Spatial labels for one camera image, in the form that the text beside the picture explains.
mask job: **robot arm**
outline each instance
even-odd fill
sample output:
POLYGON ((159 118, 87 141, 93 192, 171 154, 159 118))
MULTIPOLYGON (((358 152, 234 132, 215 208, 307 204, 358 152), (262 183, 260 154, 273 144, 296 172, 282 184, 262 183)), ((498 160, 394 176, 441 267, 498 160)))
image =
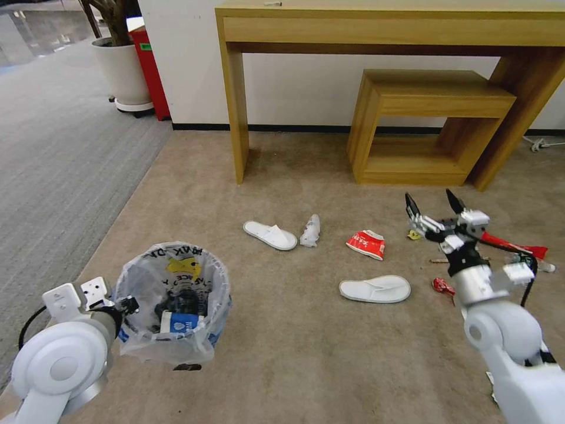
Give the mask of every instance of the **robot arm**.
POLYGON ((12 384, 22 403, 3 422, 57 424, 104 388, 122 317, 138 310, 131 296, 114 303, 108 292, 98 277, 81 291, 67 283, 43 294, 58 324, 36 334, 19 351, 12 384))
POLYGON ((422 215, 410 195, 410 226, 440 244, 449 262, 456 304, 465 317, 465 336, 493 375, 494 394, 508 424, 557 424, 565 416, 565 373, 543 343, 540 325, 521 306, 504 300, 534 273, 524 263, 491 271, 476 249, 489 218, 469 210, 447 190, 456 218, 422 215))

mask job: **hotel slipper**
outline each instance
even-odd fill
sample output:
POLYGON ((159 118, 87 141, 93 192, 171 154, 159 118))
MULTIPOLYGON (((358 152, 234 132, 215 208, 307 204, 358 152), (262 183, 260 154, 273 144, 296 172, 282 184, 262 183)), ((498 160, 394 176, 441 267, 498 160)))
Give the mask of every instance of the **hotel slipper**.
POLYGON ((270 227, 255 221, 247 221, 243 224, 243 230, 278 250, 292 250, 298 243, 294 234, 280 229, 277 225, 270 227))
POLYGON ((343 297, 360 302, 401 302, 410 295, 410 291, 408 281, 395 275, 340 283, 340 293, 343 297))

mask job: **trash can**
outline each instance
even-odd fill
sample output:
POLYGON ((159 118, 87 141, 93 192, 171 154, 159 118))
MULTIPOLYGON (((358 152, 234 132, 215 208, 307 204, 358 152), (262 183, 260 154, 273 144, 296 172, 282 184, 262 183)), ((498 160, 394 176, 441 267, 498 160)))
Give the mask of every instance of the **trash can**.
POLYGON ((139 312, 124 319, 121 355, 173 365, 212 360, 231 307, 227 270, 213 254, 181 241, 156 244, 124 266, 114 296, 129 295, 139 312))
POLYGON ((130 31, 129 34, 134 40, 139 63, 141 64, 145 82, 151 94, 151 101, 155 108, 155 115, 157 115, 159 121, 171 119, 171 112, 169 111, 169 105, 167 104, 167 98, 165 97, 165 91, 163 90, 163 84, 157 70, 157 64, 155 63, 155 57, 153 56, 145 25, 130 31))

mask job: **transparent plastic bag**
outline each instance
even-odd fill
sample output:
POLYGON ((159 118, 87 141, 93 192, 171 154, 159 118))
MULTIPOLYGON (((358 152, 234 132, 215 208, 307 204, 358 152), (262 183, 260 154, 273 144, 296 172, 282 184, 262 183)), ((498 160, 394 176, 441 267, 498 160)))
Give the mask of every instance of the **transparent plastic bag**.
POLYGON ((231 307, 227 270, 214 255, 181 241, 156 244, 124 265, 114 298, 129 295, 139 312, 124 319, 121 355, 173 365, 212 360, 231 307), (159 315, 170 309, 204 318, 186 332, 160 333, 159 315))

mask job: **wooden table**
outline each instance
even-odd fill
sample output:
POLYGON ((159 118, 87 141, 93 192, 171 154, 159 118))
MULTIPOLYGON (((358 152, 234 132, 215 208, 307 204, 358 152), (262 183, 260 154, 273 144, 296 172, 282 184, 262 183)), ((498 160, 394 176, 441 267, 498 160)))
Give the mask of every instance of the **wooden table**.
POLYGON ((500 57, 490 81, 517 99, 469 176, 479 190, 565 77, 561 0, 228 0, 216 20, 237 183, 249 151, 243 53, 500 57))

